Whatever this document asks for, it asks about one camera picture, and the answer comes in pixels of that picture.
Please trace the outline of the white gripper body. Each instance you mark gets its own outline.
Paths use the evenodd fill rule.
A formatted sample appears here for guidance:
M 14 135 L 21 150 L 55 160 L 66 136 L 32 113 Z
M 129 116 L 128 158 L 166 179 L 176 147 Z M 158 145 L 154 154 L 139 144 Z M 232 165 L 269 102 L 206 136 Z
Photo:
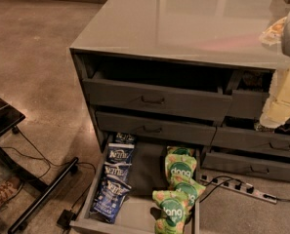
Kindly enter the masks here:
M 276 70 L 270 82 L 260 124 L 275 129 L 290 119 L 290 67 Z

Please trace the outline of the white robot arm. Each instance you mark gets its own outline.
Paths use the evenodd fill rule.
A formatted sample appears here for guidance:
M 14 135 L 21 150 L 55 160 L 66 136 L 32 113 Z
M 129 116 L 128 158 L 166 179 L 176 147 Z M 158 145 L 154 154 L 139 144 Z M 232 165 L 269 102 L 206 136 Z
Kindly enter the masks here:
M 279 43 L 282 53 L 290 58 L 290 12 L 285 18 L 270 26 L 260 37 L 264 43 Z M 266 128 L 276 129 L 290 119 L 290 67 L 277 69 L 269 86 L 260 124 Z

